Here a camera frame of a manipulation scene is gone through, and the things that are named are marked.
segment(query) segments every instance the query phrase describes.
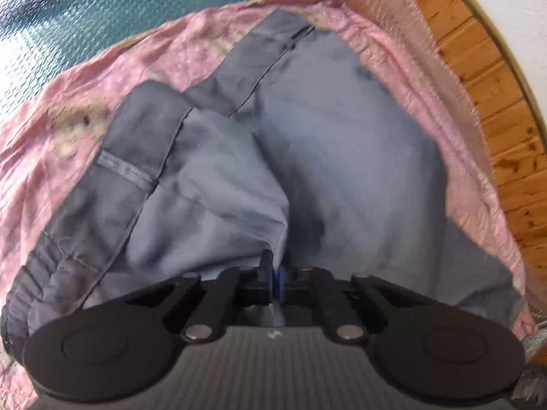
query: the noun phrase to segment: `white wall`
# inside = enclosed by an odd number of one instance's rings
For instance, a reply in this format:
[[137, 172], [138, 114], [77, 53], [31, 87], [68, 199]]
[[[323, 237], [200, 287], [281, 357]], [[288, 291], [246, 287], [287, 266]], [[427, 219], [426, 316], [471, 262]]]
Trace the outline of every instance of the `white wall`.
[[505, 39], [547, 124], [547, 0], [477, 0]]

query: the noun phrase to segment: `stitching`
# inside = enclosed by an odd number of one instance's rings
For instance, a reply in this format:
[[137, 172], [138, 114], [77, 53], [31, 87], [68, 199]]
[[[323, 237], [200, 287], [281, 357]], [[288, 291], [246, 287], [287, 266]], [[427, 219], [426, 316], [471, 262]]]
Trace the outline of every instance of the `stitching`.
[[[182, 102], [184, 102], [185, 104], [189, 105], [188, 102], [186, 100], [182, 100]], [[171, 143], [170, 145], [168, 146], [167, 148], [167, 151], [165, 153], [165, 156], [163, 158], [163, 161], [160, 165], [160, 168], [158, 170], [158, 175], [154, 178], [154, 180], [157, 180], [158, 179], [158, 176], [160, 175], [160, 173], [163, 171], [163, 167], [165, 166], [165, 161], [167, 160], [168, 158], [168, 155], [169, 155], [169, 152], [171, 151], [171, 148], [173, 148], [173, 144], [174, 144], [174, 141], [180, 131], [180, 129], [182, 128], [182, 125], [184, 123], [184, 120], [186, 120], [186, 118], [188, 117], [188, 114], [190, 114], [190, 112], [193, 110], [193, 108], [195, 108], [195, 106], [189, 106], [188, 107], [188, 111], [187, 113], [184, 115], [184, 117], [182, 119], [180, 119], [180, 122], [178, 124], [178, 128], [174, 128], [174, 134], [171, 138]], [[127, 228], [125, 229], [124, 233], [122, 234], [119, 242], [118, 242], [118, 246], [116, 247], [116, 249], [112, 252], [112, 254], [110, 255], [110, 258], [108, 259], [108, 261], [106, 262], [105, 264], [105, 267], [103, 268], [102, 271], [100, 271], [99, 275], [96, 277], [96, 279], [91, 283], [91, 285], [89, 286], [89, 288], [87, 289], [87, 291], [79, 298], [79, 300], [77, 300], [74, 305], [70, 308], [69, 310], [69, 314], [72, 314], [74, 313], [77, 309], [79, 309], [82, 304], [87, 300], [87, 298], [89, 297], [89, 295], [91, 294], [91, 292], [93, 291], [93, 289], [97, 286], [97, 284], [102, 281], [102, 278], [105, 276], [106, 272], [108, 270], [110, 270], [110, 267], [112, 266], [112, 264], [114, 263], [114, 260], [116, 259], [116, 257], [119, 255], [121, 249], [124, 247], [124, 245], [127, 243], [127, 240], [129, 239], [129, 235], [131, 234], [131, 232], [133, 231], [133, 228], [135, 227], [135, 223], [137, 223], [137, 220], [139, 218], [139, 216], [141, 215], [141, 211], [143, 209], [143, 206], [144, 206], [144, 203], [148, 200], [148, 197], [150, 196], [150, 193], [148, 193], [144, 199], [142, 200], [141, 202], [141, 205], [140, 207], [137, 209], [137, 211], [135, 212], [135, 215], [133, 217], [133, 220], [128, 224]]]
[[[138, 169], [132, 163], [126, 162], [125, 160], [120, 159], [119, 157], [115, 156], [114, 154], [112, 154], [112, 153], [110, 153], [106, 150], [101, 151], [101, 153], [99, 155], [99, 158], [103, 158], [105, 160], [108, 160], [109, 162], [111, 162], [113, 164], [116, 164], [116, 165], [122, 164], [122, 165], [124, 165], [124, 167], [126, 167], [133, 174], [135, 174], [135, 175], [139, 176], [140, 178], [144, 179], [145, 182], [152, 183], [153, 179], [147, 173], [145, 173], [144, 171]], [[103, 165], [101, 165], [99, 162], [97, 162], [97, 164], [100, 167], [103, 167]]]
[[87, 265], [83, 260], [81, 260], [81, 259], [80, 259], [79, 257], [77, 257], [77, 256], [74, 256], [70, 251], [66, 251], [66, 250], [62, 249], [62, 248], [61, 248], [61, 244], [58, 243], [58, 242], [53, 238], [53, 236], [49, 235], [45, 230], [43, 231], [43, 233], [44, 233], [44, 235], [45, 235], [52, 243], [54, 243], [55, 245], [57, 245], [57, 247], [59, 248], [59, 250], [61, 250], [61, 253], [62, 253], [62, 255], [63, 255], [63, 259], [61, 259], [61, 260], [59, 261], [59, 263], [57, 264], [57, 267], [55, 268], [55, 272], [58, 270], [59, 265], [60, 265], [65, 259], [67, 259], [67, 257], [70, 257], [73, 261], [79, 263], [80, 265], [82, 265], [83, 267], [87, 268], [88, 270], [93, 271], [94, 273], [98, 273], [98, 272], [99, 272], [99, 271], [97, 270], [97, 268], [91, 267], [91, 266]]
[[[302, 40], [304, 37], [306, 37], [308, 34], [310, 34], [311, 31], [313, 31], [315, 29], [314, 26], [311, 26], [311, 25], [308, 25], [308, 27], [304, 27], [302, 28], [299, 32], [302, 32], [303, 30], [305, 30], [305, 32], [303, 32], [302, 36], [296, 40], [292, 40], [294, 42], [294, 44], [298, 43], [300, 40]], [[262, 73], [262, 75], [256, 79], [256, 83], [251, 87], [251, 90], [249, 92], [249, 94], [247, 95], [247, 97], [245, 97], [245, 99], [243, 100], [243, 102], [237, 106], [236, 109], [234, 109], [231, 113], [228, 114], [228, 119], [234, 115], [236, 113], [236, 111], [238, 111], [244, 104], [245, 102], [251, 98], [251, 95], [253, 95], [253, 92], [255, 92], [256, 90], [256, 87], [259, 85], [259, 83], [261, 83], [262, 79], [264, 78], [264, 76], [273, 68], [273, 66], [279, 61], [281, 60], [285, 54], [289, 51], [292, 51], [293, 49], [292, 48], [289, 48], [288, 45], [286, 44], [286, 40], [283, 42], [283, 47], [284, 47], [284, 51], [272, 62], [272, 64], [270, 66], [268, 66], [268, 68]]]

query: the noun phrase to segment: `black plastic mechanism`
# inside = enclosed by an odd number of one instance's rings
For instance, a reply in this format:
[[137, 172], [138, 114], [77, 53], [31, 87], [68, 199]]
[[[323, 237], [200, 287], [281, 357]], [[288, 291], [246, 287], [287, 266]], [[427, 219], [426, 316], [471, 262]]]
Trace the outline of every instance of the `black plastic mechanism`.
[[522, 372], [519, 341], [482, 317], [377, 278], [337, 281], [322, 268], [280, 278], [269, 252], [261, 266], [229, 268], [215, 281], [185, 273], [42, 327], [25, 345], [24, 365], [39, 393], [118, 400], [157, 383], [185, 347], [217, 341], [230, 326], [260, 326], [247, 312], [282, 297], [287, 326], [321, 327], [336, 344], [361, 347], [379, 375], [422, 402], [490, 402]]

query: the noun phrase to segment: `metal rivet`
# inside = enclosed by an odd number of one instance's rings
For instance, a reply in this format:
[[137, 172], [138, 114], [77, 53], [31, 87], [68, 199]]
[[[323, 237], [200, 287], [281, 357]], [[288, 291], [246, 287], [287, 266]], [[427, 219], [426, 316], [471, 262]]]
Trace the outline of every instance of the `metal rivet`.
[[192, 339], [192, 341], [200, 341], [202, 339], [207, 339], [212, 333], [213, 330], [211, 330], [211, 327], [197, 324], [188, 327], [185, 335], [188, 339]]
[[342, 339], [346, 339], [347, 341], [352, 341], [353, 339], [359, 339], [360, 337], [363, 337], [363, 335], [365, 334], [363, 329], [361, 327], [358, 327], [357, 325], [341, 325], [336, 330], [336, 333]]

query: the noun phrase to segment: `black ribbed surface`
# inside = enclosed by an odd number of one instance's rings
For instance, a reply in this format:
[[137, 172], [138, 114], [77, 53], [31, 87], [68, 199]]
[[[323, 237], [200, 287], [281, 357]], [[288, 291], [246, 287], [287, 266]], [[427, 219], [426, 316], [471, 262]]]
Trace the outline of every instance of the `black ribbed surface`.
[[[365, 353], [328, 341], [320, 328], [231, 327], [219, 341], [187, 347], [146, 392], [101, 405], [42, 398], [32, 410], [437, 409], [379, 377]], [[507, 401], [475, 407], [509, 410]]]

